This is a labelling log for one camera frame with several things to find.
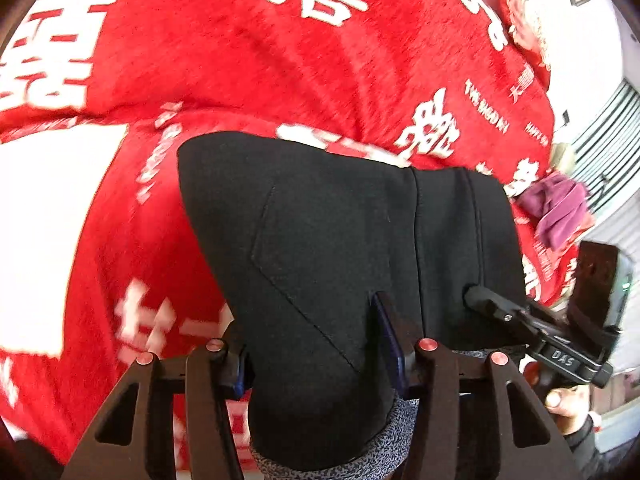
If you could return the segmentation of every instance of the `red round bolt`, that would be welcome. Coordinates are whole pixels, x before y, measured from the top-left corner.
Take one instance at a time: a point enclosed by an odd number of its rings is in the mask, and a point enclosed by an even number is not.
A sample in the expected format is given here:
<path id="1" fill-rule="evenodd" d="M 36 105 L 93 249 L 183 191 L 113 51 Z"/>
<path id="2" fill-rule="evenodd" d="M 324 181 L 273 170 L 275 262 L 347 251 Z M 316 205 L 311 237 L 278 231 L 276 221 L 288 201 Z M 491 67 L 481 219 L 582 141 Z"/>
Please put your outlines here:
<path id="1" fill-rule="evenodd" d="M 418 346 L 425 352 L 433 352 L 438 347 L 438 342 L 435 339 L 425 337 L 420 339 Z"/>
<path id="2" fill-rule="evenodd" d="M 136 357 L 136 362 L 139 365 L 148 365 L 154 360 L 154 355 L 151 352 L 142 352 L 138 357 Z"/>
<path id="3" fill-rule="evenodd" d="M 207 350 L 209 352 L 220 352 L 225 347 L 225 342 L 222 339 L 211 339 L 207 343 Z"/>
<path id="4" fill-rule="evenodd" d="M 491 361 L 493 361 L 498 366 L 504 366 L 509 362 L 509 358 L 502 352 L 494 352 L 491 354 Z"/>

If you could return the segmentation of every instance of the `red blanket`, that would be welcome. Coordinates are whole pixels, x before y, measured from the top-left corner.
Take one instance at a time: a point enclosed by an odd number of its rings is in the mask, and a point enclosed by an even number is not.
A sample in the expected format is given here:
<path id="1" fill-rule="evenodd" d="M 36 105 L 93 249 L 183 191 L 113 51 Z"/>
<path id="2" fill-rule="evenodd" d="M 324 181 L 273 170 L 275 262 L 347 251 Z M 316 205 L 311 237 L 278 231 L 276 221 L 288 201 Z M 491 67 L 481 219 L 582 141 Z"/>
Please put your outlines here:
<path id="1" fill-rule="evenodd" d="M 477 0 L 37 1 L 0 60 L 0 156 L 54 134 L 43 130 L 129 127 L 72 241 L 62 307 L 47 310 L 59 344 L 0 340 L 0 415 L 65 462 L 137 352 L 181 354 L 220 332 L 224 301 L 178 193 L 184 140 L 243 130 L 399 166 L 466 166 L 515 195 L 545 172 L 554 123 L 536 80 L 513 102 L 527 67 Z M 55 134 L 61 160 L 77 128 Z M 25 196 L 26 176 L 9 183 Z M 13 230 L 0 224 L 0 236 Z M 7 298 L 2 312 L 47 306 Z M 246 405 L 233 410 L 250 467 Z M 179 449 L 179 409 L 176 430 Z"/>

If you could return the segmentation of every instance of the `gray slatted panel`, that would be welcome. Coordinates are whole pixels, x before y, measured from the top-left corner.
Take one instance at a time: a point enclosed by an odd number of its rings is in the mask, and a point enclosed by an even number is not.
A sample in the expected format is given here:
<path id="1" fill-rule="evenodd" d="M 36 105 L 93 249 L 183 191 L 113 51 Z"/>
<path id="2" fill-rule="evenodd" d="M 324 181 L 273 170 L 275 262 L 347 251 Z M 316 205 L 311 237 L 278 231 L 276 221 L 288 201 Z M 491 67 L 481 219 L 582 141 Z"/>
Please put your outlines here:
<path id="1" fill-rule="evenodd" d="M 620 83 L 573 146 L 577 162 L 572 178 L 589 189 L 589 206 L 597 218 L 610 214 L 621 205 L 620 197 L 630 196 L 639 185 L 640 94 L 626 80 Z"/>
<path id="2" fill-rule="evenodd" d="M 640 191 L 591 230 L 586 238 L 617 245 L 636 261 L 634 282 L 622 322 L 623 334 L 611 361 L 617 371 L 640 366 Z"/>

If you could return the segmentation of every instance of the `gray speckled lining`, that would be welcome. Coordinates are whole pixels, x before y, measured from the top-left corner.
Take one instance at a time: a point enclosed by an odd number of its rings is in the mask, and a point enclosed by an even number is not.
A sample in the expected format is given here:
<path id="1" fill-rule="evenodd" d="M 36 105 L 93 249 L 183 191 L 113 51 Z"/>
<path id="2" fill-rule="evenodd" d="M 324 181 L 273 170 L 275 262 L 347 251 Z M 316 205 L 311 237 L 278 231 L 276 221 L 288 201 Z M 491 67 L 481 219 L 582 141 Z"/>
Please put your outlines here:
<path id="1" fill-rule="evenodd" d="M 409 453 L 418 400 L 396 398 L 384 430 L 362 450 L 362 455 L 343 465 L 320 471 L 295 471 L 251 452 L 266 480 L 381 480 L 398 468 Z"/>

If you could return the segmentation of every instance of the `purple towel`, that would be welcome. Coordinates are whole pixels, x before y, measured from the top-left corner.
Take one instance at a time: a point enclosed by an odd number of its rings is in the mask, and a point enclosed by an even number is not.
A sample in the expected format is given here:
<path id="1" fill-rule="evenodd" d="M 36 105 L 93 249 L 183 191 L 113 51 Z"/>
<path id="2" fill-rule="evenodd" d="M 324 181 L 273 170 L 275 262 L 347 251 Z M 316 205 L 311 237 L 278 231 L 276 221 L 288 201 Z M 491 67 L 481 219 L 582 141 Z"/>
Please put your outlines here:
<path id="1" fill-rule="evenodd" d="M 539 219 L 538 239 L 557 251 L 580 226 L 587 213 L 586 198 L 583 184 L 562 173 L 552 173 L 532 184 L 516 202 Z"/>

